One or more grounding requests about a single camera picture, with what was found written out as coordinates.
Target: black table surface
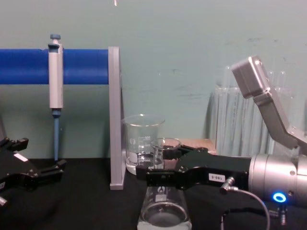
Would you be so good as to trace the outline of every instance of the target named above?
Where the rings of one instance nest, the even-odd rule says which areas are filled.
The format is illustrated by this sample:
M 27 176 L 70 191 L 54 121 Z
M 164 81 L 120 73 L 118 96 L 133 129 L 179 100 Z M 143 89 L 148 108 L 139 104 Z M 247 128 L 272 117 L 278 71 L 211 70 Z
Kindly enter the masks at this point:
M 38 167 L 51 160 L 32 160 Z M 62 181 L 33 192 L 11 189 L 1 193 L 9 205 L 0 209 L 0 230 L 136 230 L 146 183 L 126 172 L 123 190 L 111 191 L 109 159 L 68 159 Z M 219 230 L 228 208 L 257 207 L 240 194 L 219 194 L 198 185 L 185 191 L 193 230 Z M 255 214 L 230 214 L 225 230 L 263 230 L 266 219 Z M 271 230 L 307 229 L 307 209 L 288 207 L 288 224 L 272 219 Z

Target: blue led ring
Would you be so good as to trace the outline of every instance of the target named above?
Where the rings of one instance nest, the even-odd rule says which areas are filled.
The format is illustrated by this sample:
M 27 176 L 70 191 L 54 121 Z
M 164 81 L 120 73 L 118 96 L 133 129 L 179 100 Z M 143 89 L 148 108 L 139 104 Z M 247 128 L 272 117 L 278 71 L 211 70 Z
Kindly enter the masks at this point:
M 276 201 L 276 202 L 279 202 L 279 203 L 283 203 L 287 200 L 286 196 L 282 193 L 275 193 L 273 195 L 273 199 Z

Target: glass beaker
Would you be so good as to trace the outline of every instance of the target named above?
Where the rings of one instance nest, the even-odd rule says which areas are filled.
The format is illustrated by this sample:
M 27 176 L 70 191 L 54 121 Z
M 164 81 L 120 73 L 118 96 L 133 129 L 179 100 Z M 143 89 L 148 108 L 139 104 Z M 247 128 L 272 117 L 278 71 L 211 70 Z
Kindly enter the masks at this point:
M 156 115 L 133 115 L 124 118 L 126 138 L 126 168 L 136 175 L 135 167 L 143 165 L 146 168 L 154 166 L 154 150 L 151 141 L 156 139 L 164 119 Z
M 181 143 L 173 138 L 158 138 L 152 141 L 154 167 L 174 168 Z M 182 190 L 175 187 L 148 187 L 138 222 L 138 230 L 190 230 L 192 224 Z

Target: blue horizontal bar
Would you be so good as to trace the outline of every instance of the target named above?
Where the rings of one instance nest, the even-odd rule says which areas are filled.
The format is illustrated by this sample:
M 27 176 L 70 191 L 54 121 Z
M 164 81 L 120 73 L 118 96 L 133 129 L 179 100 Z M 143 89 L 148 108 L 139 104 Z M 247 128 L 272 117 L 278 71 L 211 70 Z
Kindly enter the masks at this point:
M 107 49 L 64 49 L 64 84 L 108 84 Z M 48 49 L 0 49 L 0 84 L 48 84 Z

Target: robotic arm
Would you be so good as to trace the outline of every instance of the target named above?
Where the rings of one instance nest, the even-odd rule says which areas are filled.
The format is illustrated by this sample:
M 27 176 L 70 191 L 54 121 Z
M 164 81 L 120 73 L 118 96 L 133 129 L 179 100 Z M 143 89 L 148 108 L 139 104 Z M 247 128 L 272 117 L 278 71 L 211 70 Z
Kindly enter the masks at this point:
M 231 67 L 244 98 L 253 97 L 271 137 L 287 148 L 300 148 L 297 158 L 258 154 L 252 158 L 215 156 L 207 149 L 181 148 L 174 170 L 137 169 L 148 186 L 175 186 L 188 189 L 195 184 L 250 191 L 263 201 L 307 207 L 307 138 L 291 126 L 262 61 L 249 57 Z
M 26 138 L 0 141 L 0 193 L 14 187 L 31 191 L 61 180 L 66 161 L 61 160 L 50 168 L 39 170 L 18 152 L 26 149 L 28 142 Z M 0 207 L 6 204 L 7 201 L 0 197 Z

